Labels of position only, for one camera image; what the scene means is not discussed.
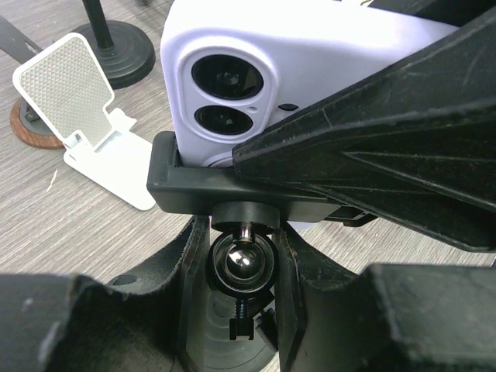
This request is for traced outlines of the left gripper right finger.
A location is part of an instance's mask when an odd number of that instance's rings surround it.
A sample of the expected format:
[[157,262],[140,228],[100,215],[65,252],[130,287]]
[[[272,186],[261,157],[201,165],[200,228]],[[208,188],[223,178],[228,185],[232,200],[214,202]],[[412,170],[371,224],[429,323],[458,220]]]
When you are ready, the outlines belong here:
[[495,271],[374,263],[360,274],[288,224],[273,236],[283,371],[493,371]]

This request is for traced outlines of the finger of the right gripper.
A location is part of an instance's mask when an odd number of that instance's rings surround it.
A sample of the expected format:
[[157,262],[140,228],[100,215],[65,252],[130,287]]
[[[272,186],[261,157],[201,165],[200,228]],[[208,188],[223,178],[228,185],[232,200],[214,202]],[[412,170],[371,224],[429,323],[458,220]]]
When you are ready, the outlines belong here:
[[240,177],[324,194],[462,250],[495,249],[495,11],[232,152]]

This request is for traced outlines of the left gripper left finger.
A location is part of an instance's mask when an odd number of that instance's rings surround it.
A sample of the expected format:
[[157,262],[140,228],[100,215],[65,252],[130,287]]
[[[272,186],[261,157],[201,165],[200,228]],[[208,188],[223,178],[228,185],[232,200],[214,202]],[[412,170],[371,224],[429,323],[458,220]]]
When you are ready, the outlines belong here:
[[1,276],[3,371],[201,371],[209,220],[102,284],[80,274]]

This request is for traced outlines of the black round-base stand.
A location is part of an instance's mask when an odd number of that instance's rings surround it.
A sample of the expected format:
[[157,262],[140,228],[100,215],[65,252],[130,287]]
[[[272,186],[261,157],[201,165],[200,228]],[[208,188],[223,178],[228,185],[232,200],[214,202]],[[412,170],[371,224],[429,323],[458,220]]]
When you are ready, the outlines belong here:
[[308,245],[281,211],[240,187],[225,168],[186,168],[172,132],[155,136],[148,190],[166,212],[210,216],[205,367],[258,371],[279,356],[283,371],[355,371],[365,339],[344,291],[353,272]]

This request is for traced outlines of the purple-cased phone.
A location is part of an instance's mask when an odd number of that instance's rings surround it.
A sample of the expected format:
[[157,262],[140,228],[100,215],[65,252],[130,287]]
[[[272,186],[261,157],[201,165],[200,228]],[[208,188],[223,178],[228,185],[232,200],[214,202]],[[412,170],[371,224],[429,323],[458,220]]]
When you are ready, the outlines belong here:
[[181,161],[229,167],[236,145],[455,30],[338,1],[175,1],[160,60]]

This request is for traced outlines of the wooden-base grey phone stand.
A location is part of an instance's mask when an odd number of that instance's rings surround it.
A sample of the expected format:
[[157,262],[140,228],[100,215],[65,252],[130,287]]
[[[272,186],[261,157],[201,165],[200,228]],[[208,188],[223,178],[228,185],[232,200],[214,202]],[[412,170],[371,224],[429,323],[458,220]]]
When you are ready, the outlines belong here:
[[[43,51],[4,16],[1,16],[1,49],[20,64]],[[13,105],[9,120],[15,135],[29,146],[45,150],[64,147],[23,97],[19,97]]]

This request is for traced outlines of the white folding phone stand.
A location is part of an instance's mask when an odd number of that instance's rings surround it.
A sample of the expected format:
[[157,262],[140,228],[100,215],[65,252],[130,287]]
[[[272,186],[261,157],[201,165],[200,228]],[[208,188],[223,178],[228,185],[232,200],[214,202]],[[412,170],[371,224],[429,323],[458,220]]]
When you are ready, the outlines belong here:
[[146,189],[152,145],[132,133],[89,42],[68,33],[17,67],[12,83],[58,138],[64,162],[132,207],[150,210]]

